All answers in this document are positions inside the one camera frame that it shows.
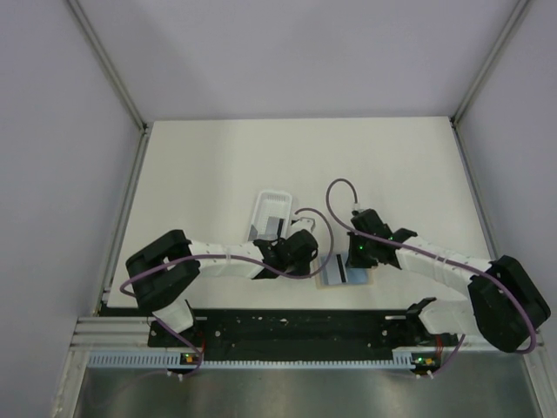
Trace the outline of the clear plastic card tray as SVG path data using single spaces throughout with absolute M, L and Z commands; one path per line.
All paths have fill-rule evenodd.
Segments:
M 269 189 L 261 191 L 256 198 L 247 240 L 262 239 L 260 232 L 269 216 L 285 218 L 285 227 L 281 237 L 285 238 L 292 215 L 292 202 L 293 196 L 289 192 Z

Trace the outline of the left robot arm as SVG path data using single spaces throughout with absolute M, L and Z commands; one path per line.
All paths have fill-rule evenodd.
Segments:
M 126 262 L 130 291 L 138 308 L 153 314 L 167 326 L 167 334 L 179 345 L 197 337 L 197 324 L 185 291 L 194 280 L 213 277 L 249 280 L 306 278 L 319 245 L 306 229 L 289 238 L 255 239 L 241 245 L 205 244 L 172 230 L 133 254 Z

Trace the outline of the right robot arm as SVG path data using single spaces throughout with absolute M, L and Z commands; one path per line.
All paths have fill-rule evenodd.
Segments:
M 392 266 L 453 289 L 461 300 L 427 297 L 411 306 L 417 316 L 406 323 L 408 338 L 427 344 L 437 334 L 483 337 L 513 353 L 551 316 L 551 309 L 521 263 L 503 255 L 483 260 L 452 252 L 416 232 L 391 230 L 373 209 L 355 210 L 349 253 L 359 268 Z

